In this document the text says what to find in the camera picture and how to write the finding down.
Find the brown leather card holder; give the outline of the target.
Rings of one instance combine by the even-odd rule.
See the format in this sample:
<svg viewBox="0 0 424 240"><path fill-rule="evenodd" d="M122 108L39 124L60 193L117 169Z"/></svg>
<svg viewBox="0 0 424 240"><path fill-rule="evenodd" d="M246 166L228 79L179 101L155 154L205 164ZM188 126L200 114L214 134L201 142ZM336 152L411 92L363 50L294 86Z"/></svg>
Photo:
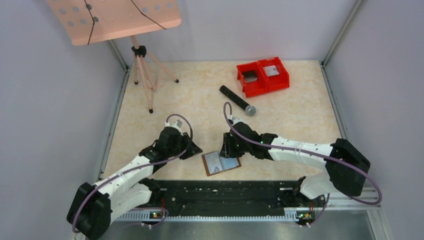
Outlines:
<svg viewBox="0 0 424 240"><path fill-rule="evenodd" d="M221 174L242 166L239 158L225 158L218 151L209 152L201 156L205 173L208 177Z"/></svg>

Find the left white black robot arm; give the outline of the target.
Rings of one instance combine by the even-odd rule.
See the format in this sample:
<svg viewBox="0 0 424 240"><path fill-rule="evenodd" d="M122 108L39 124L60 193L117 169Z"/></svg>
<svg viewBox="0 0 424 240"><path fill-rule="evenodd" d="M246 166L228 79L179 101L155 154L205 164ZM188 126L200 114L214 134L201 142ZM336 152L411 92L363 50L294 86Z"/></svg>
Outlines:
<svg viewBox="0 0 424 240"><path fill-rule="evenodd" d="M193 134L166 126L151 145L142 149L126 166L96 183L77 189L66 220L75 234L99 239L121 215L146 204L154 207L160 193L143 180L175 159L185 160L203 152Z"/></svg>

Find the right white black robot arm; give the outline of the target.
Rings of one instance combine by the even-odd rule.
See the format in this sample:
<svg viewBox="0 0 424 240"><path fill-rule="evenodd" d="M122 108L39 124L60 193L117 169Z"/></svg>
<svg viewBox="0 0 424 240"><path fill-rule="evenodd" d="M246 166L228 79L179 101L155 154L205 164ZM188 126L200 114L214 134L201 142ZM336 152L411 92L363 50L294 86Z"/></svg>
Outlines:
<svg viewBox="0 0 424 240"><path fill-rule="evenodd" d="M293 187L293 200L299 206L334 192L359 197L371 166L346 139L327 144L300 142L273 133L258 134L240 121L224 133L219 155L240 158L246 153L261 160L290 161L320 169L316 175L302 176Z"/></svg>

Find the black handheld microphone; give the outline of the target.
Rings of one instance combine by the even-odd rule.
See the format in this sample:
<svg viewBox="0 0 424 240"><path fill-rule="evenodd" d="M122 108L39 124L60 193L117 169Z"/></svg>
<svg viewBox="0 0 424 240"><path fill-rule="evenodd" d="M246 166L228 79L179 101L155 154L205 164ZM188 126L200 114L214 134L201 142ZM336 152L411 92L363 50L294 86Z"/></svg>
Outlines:
<svg viewBox="0 0 424 240"><path fill-rule="evenodd" d="M245 100L243 100L240 96L238 96L235 92L230 90L227 86L222 85L219 88L219 91L225 95L228 99L234 102L237 106L244 110L247 116L253 117L257 110L253 105L250 105Z"/></svg>

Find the left red plastic bin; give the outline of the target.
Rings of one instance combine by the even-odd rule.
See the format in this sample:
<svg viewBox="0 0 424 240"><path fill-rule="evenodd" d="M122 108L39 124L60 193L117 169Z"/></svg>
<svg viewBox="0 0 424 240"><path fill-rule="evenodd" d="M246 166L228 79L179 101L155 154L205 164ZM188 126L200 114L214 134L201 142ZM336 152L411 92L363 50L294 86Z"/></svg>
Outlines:
<svg viewBox="0 0 424 240"><path fill-rule="evenodd" d="M265 73L258 61L239 64L237 68L237 80L247 98L256 97L268 92Z"/></svg>

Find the red plastic bin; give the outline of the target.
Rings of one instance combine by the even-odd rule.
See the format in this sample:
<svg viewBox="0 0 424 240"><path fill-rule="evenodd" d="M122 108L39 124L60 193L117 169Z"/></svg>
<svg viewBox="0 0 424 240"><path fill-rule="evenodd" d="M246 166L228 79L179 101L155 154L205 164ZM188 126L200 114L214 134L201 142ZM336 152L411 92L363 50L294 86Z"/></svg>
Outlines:
<svg viewBox="0 0 424 240"><path fill-rule="evenodd" d="M258 61L239 64L237 68L237 80L247 98L256 97L268 92L265 73Z"/></svg>
<svg viewBox="0 0 424 240"><path fill-rule="evenodd" d="M290 75L278 56L261 59L258 64L264 71L269 93L290 87Z"/></svg>

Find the right red plastic bin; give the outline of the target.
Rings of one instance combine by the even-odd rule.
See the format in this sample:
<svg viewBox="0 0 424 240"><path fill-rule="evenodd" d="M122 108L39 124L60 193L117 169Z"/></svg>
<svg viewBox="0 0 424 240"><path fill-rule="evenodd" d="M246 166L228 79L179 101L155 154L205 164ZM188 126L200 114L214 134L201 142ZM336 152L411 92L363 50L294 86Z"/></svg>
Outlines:
<svg viewBox="0 0 424 240"><path fill-rule="evenodd" d="M278 56L261 59L258 64L264 71L269 93L290 87L290 75Z"/></svg>

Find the pink music stand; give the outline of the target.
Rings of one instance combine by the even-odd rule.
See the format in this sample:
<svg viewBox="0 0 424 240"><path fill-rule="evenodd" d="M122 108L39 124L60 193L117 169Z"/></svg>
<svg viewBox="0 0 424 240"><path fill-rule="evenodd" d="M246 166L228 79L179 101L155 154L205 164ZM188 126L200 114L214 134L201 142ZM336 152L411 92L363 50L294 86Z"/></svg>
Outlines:
<svg viewBox="0 0 424 240"><path fill-rule="evenodd" d="M182 17L177 1L48 0L46 3L65 28L74 46L130 38L135 69L141 76L150 113L154 112L151 92L156 91L159 81L152 78L145 58L153 60L175 83L180 81L136 38L140 34L179 26Z"/></svg>

